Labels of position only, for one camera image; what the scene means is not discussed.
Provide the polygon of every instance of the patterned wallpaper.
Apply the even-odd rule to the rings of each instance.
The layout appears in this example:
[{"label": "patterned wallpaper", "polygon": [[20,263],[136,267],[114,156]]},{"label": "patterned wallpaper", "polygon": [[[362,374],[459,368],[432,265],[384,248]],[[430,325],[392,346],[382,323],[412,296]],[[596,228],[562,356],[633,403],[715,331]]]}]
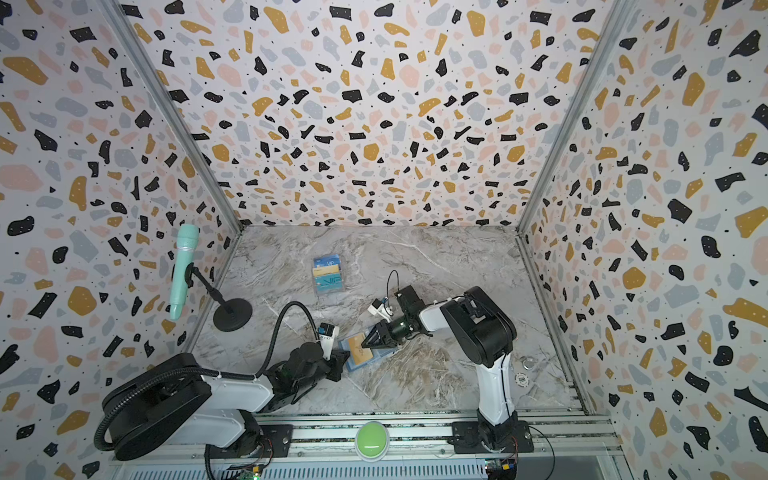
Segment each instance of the patterned wallpaper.
[{"label": "patterned wallpaper", "polygon": [[641,2],[523,234],[636,478],[768,478],[768,2]]},{"label": "patterned wallpaper", "polygon": [[269,225],[516,224],[611,6],[130,3],[234,210]]},{"label": "patterned wallpaper", "polygon": [[93,3],[0,2],[0,44],[0,477],[90,478],[103,395],[191,336],[178,226],[211,277],[235,233]]}]

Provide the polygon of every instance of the teal microphone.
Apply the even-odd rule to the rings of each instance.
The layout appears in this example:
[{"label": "teal microphone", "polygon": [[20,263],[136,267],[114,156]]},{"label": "teal microphone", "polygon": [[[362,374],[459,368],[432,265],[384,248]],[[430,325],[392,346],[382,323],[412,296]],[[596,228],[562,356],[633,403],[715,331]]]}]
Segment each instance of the teal microphone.
[{"label": "teal microphone", "polygon": [[187,281],[184,274],[187,266],[194,259],[194,250],[197,248],[197,236],[200,231],[192,223],[185,223],[179,229],[176,237],[176,266],[173,283],[170,285],[170,319],[174,322],[181,317],[181,310],[187,302]]}]

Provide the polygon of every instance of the gray marble surface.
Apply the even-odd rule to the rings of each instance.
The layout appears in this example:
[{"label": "gray marble surface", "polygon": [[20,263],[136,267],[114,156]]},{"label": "gray marble surface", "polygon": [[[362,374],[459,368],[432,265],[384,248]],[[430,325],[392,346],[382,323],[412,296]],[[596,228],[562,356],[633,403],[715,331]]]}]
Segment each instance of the gray marble surface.
[{"label": "gray marble surface", "polygon": [[[367,332],[379,321],[367,311],[382,298],[387,276],[399,272],[400,286],[413,285],[427,303],[445,300],[477,285],[512,318],[517,327],[512,368],[525,371],[530,385],[513,385],[518,408],[563,408],[568,388],[547,327],[515,244],[505,227],[249,227],[221,289],[224,298],[242,297],[253,305],[244,328],[224,333],[212,315],[194,346],[203,366],[255,372],[261,366],[278,313],[291,300],[309,308],[316,324],[340,327],[340,338]],[[315,294],[314,257],[338,253],[345,290]],[[396,290],[394,276],[390,295]],[[392,308],[398,314],[397,302]],[[272,363],[312,335],[306,317],[293,307],[286,314]],[[536,365],[523,370],[521,358]],[[393,355],[354,372],[340,382],[323,380],[296,405],[279,413],[424,412],[474,410],[479,401],[475,364],[464,355],[450,329],[417,336]]]}]

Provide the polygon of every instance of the microphone stand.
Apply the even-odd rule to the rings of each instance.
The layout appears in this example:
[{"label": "microphone stand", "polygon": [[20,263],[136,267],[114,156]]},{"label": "microphone stand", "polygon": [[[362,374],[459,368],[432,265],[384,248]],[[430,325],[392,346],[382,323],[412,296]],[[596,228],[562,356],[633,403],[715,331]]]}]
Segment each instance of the microphone stand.
[{"label": "microphone stand", "polygon": [[253,307],[248,300],[242,298],[225,300],[224,297],[221,296],[221,292],[216,290],[213,285],[205,280],[205,276],[193,263],[187,265],[187,269],[184,271],[184,280],[187,282],[187,287],[192,287],[193,275],[199,278],[200,282],[205,285],[205,290],[208,290],[210,298],[216,300],[219,304],[214,312],[214,325],[216,328],[222,332],[232,332],[248,323],[248,320],[250,320],[250,316],[253,313]]}]

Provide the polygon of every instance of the round black stand base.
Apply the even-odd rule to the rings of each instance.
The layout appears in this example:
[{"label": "round black stand base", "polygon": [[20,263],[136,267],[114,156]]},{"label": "round black stand base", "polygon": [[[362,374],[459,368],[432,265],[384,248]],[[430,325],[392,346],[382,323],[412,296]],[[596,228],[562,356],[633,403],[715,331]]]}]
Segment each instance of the round black stand base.
[{"label": "round black stand base", "polygon": [[248,300],[242,298],[233,298],[227,300],[224,305],[230,307],[234,314],[230,315],[222,305],[219,305],[214,312],[214,325],[222,332],[232,332],[239,329],[250,320],[253,307]]}]

